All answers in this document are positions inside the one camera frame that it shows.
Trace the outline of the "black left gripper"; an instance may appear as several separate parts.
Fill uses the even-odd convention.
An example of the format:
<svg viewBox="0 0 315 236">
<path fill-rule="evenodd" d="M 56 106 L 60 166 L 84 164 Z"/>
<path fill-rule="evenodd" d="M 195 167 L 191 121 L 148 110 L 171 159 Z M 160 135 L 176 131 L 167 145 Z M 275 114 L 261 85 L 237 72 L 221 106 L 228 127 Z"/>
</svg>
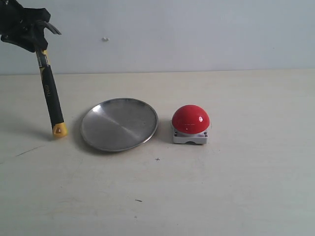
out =
<svg viewBox="0 0 315 236">
<path fill-rule="evenodd" d="M 50 18 L 51 14 L 46 8 L 24 8 L 16 0 L 1 0 L 0 39 L 32 53 L 36 49 L 45 51 L 48 47 L 44 36 L 45 27 L 34 23 L 48 23 Z"/>
</svg>

